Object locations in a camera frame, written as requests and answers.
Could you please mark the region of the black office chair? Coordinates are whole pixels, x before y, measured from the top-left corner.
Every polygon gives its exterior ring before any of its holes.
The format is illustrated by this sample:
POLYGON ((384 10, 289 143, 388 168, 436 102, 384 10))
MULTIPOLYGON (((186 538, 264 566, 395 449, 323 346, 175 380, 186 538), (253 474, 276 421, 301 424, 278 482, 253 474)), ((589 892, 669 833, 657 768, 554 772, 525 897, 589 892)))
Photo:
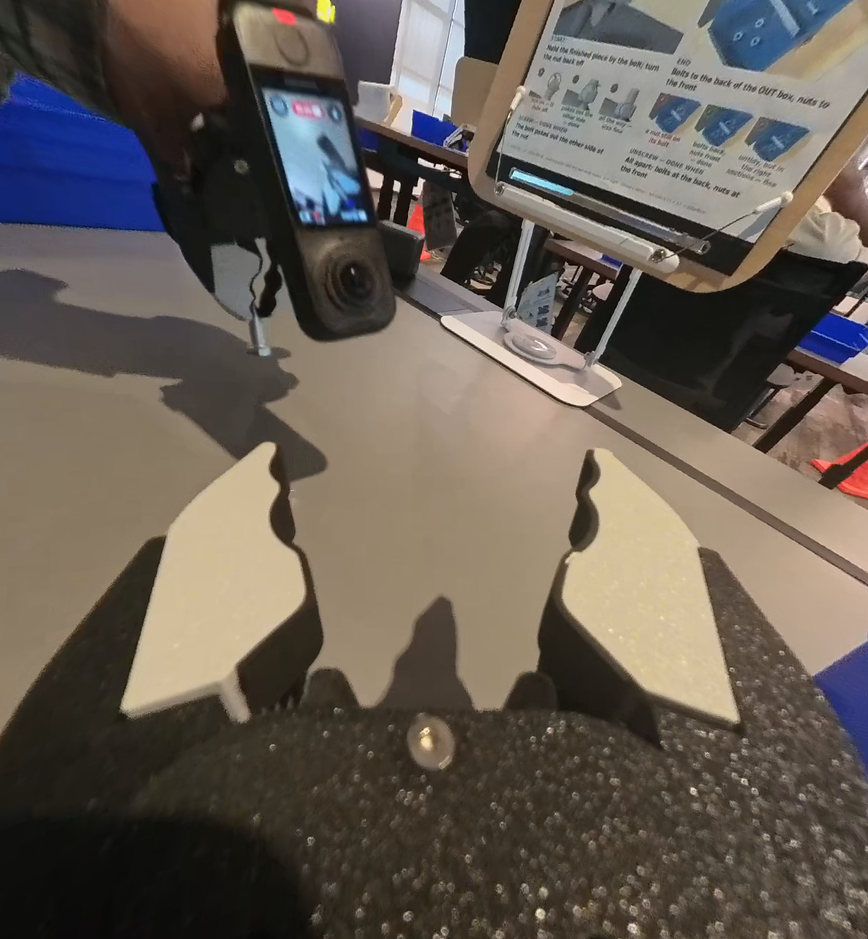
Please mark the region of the black office chair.
POLYGON ((868 271, 781 251, 753 278, 694 293, 640 276, 601 364, 723 431, 868 271))

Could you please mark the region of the desk with black legs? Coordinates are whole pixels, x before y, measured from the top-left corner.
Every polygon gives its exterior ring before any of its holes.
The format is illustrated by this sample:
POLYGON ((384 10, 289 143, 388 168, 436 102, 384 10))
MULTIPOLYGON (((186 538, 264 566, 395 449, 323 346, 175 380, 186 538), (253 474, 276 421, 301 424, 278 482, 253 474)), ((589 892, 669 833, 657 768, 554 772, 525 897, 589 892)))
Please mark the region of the desk with black legs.
POLYGON ((818 377, 819 382, 753 444, 754 449, 762 453, 768 453, 797 428, 833 388, 842 387, 848 392, 868 396, 868 355, 864 352, 836 363, 797 348, 787 355, 784 364, 794 371, 818 377))

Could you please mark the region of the person's left hand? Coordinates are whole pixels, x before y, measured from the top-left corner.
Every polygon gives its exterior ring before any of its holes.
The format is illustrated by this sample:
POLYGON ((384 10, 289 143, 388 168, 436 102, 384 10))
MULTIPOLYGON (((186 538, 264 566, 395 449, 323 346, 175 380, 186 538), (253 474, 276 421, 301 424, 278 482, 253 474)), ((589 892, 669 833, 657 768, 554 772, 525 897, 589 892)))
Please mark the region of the person's left hand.
POLYGON ((223 105, 215 1, 111 1, 102 32, 104 77, 120 122, 147 155, 182 171, 193 120, 223 105))

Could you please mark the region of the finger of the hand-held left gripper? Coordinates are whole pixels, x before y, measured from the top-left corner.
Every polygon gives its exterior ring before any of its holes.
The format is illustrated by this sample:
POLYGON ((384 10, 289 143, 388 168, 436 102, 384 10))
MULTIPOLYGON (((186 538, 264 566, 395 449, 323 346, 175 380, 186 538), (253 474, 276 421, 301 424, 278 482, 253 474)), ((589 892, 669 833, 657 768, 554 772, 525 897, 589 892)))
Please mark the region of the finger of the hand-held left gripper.
POLYGON ((210 260, 213 297, 230 315, 244 322, 272 316, 284 280, 268 241, 214 243, 210 260))

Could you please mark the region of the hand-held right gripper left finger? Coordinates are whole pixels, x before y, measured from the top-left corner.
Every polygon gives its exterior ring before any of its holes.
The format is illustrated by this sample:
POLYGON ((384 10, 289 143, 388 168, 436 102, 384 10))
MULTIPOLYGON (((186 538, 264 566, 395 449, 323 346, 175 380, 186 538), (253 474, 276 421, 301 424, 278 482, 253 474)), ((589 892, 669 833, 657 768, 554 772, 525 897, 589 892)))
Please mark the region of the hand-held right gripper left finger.
POLYGON ((243 723, 299 696, 323 628, 289 490, 281 449, 265 442, 171 524, 120 702, 125 717, 214 698, 243 723))

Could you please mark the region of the printed instruction sheet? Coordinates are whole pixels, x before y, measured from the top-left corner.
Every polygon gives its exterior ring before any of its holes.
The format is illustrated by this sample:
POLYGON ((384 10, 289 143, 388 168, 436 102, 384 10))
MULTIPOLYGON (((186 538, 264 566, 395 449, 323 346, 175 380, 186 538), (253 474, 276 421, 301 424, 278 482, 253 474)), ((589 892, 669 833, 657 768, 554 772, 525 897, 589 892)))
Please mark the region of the printed instruction sheet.
POLYGON ((656 225, 794 192, 868 97, 868 2, 553 2, 489 172, 656 225))

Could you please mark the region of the blue plastic parts bin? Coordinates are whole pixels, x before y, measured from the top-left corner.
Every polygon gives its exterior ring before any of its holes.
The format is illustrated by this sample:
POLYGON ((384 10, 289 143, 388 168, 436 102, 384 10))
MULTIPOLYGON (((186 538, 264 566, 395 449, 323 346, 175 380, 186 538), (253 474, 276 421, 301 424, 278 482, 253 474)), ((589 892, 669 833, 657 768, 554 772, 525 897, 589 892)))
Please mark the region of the blue plastic parts bin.
POLYGON ((0 224, 163 230, 129 130, 20 76, 0 104, 0 224))

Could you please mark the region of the white document stand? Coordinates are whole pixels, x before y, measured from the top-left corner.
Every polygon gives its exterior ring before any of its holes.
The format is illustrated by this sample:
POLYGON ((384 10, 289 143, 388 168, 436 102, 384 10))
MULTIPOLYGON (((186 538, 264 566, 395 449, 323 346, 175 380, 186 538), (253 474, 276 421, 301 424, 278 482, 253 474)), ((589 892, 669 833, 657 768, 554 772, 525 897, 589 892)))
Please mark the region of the white document stand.
POLYGON ((566 236, 622 262, 629 284, 642 274, 697 294, 736 287, 756 276, 785 244, 868 136, 868 97, 795 189, 750 209, 721 229, 699 234, 658 226, 578 193, 561 204, 544 192, 503 183, 490 161, 503 129, 525 92, 522 79, 553 2, 522 2, 498 65, 468 154, 468 177, 482 200, 522 219, 520 247, 503 309, 445 315, 440 323, 545 393, 567 405, 587 407, 617 391, 621 380, 599 364, 615 325, 605 328, 597 349, 582 354, 563 346, 517 317, 517 290, 535 226, 566 236))

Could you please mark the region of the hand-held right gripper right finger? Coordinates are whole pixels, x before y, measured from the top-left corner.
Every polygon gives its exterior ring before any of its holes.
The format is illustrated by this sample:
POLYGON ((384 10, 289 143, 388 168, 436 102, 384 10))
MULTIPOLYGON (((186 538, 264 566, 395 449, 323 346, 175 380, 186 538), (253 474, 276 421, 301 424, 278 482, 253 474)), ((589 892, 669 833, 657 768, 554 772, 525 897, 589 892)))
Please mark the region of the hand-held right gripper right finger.
POLYGON ((567 712, 659 737, 667 712, 723 731, 741 716, 701 547, 612 452, 588 450, 569 548, 538 628, 538 671, 567 712))

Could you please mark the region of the small printed card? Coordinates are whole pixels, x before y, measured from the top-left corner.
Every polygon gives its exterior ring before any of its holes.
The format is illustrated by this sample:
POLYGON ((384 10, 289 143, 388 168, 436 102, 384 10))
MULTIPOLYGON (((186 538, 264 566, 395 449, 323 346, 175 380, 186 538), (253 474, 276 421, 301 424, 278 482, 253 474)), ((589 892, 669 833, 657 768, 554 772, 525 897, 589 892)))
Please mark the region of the small printed card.
POLYGON ((517 308, 518 319, 549 334, 554 321, 558 281, 558 271, 553 270, 525 288, 517 308))

